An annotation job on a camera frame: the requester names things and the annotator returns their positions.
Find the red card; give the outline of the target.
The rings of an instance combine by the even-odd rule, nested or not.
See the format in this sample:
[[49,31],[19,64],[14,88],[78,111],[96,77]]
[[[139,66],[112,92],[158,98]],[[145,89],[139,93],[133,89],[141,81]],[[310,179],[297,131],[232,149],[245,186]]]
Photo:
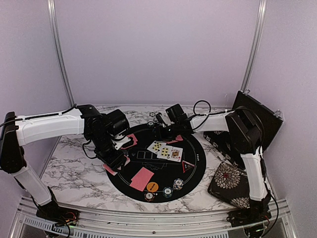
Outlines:
[[127,149],[132,146],[135,146],[137,145],[137,142],[138,142],[138,139],[136,138],[134,134],[127,135],[120,149]]
[[143,191],[153,175],[152,171],[142,167],[131,179],[130,187]]
[[166,144],[172,144],[172,143],[176,143],[176,142],[180,142],[183,141],[183,138],[181,135],[176,136],[176,138],[174,140],[168,141],[166,142]]

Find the six of clubs card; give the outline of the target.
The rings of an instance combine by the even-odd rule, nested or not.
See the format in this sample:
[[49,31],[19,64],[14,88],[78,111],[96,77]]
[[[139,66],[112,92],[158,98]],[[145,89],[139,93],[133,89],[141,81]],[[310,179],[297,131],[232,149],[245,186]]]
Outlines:
[[172,154],[172,149],[173,147],[172,146],[169,146],[169,145],[164,145],[160,151],[158,152],[158,155],[157,157],[159,159],[169,159],[171,157],[171,154]]

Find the seven of clubs card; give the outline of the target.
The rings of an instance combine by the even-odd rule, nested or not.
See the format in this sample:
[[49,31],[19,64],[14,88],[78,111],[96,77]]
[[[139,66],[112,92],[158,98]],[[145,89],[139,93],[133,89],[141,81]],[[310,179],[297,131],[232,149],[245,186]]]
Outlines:
[[163,146],[165,146],[166,143],[162,141],[154,141],[148,148],[147,150],[154,153],[158,154],[158,152],[161,150]]

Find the red triangular marker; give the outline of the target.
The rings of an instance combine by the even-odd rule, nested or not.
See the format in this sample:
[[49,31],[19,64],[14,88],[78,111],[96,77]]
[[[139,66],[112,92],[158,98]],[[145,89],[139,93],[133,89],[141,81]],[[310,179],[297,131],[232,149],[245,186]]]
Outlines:
[[187,161],[182,161],[183,173],[186,173],[187,171],[189,171],[190,169],[193,169],[194,167],[195,167],[195,165],[193,165]]

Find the red playing card deck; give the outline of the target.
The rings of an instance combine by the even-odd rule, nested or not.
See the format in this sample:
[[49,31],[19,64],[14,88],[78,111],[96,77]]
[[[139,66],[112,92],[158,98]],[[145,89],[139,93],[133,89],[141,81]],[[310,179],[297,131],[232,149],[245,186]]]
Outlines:
[[102,168],[113,176],[117,174],[117,172],[113,171],[107,164],[102,164]]

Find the blue orange chip stack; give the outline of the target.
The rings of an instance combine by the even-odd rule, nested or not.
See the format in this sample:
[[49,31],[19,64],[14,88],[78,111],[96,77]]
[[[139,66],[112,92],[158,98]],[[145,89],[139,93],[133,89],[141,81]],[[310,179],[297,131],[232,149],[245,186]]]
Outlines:
[[184,185],[184,181],[180,178],[177,178],[173,182],[173,189],[174,190],[181,190],[183,185]]

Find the orange big blind button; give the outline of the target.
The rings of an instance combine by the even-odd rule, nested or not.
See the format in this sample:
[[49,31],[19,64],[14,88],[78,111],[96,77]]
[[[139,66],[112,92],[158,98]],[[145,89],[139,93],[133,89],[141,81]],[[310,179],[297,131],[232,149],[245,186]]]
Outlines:
[[159,185],[156,182],[150,182],[146,188],[149,192],[156,192],[159,189]]

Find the red chip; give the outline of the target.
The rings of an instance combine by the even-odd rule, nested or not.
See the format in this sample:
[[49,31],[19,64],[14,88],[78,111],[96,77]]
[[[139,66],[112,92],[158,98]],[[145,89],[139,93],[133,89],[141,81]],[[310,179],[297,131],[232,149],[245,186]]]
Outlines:
[[146,192],[144,194],[144,199],[147,201],[147,202],[151,202],[153,201],[155,198],[155,195],[152,193],[152,192]]

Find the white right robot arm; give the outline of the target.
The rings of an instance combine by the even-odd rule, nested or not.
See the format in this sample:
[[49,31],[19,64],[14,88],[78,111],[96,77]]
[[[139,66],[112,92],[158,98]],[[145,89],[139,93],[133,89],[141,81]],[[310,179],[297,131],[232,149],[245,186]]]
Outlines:
[[231,219],[256,222],[265,217],[271,193],[266,184],[263,160],[264,126],[252,110],[239,106],[236,109],[207,114],[194,113],[190,117],[179,104],[157,113],[154,126],[156,140],[174,140],[181,134],[206,131],[226,131],[230,135],[231,148],[240,154],[249,183],[249,208],[243,216],[231,215]]

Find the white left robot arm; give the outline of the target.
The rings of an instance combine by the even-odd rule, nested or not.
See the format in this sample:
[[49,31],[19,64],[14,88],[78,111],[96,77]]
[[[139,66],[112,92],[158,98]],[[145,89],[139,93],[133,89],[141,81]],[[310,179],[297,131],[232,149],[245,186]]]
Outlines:
[[58,204],[52,189],[27,161],[24,149],[36,145],[49,148],[60,137],[82,135],[86,144],[94,145],[91,158],[118,172],[127,162],[121,147],[131,141],[126,136],[130,125],[121,110],[105,114],[93,105],[73,105],[65,111],[33,116],[9,112],[0,127],[0,169],[30,194],[38,217],[56,222],[75,221],[79,212]]

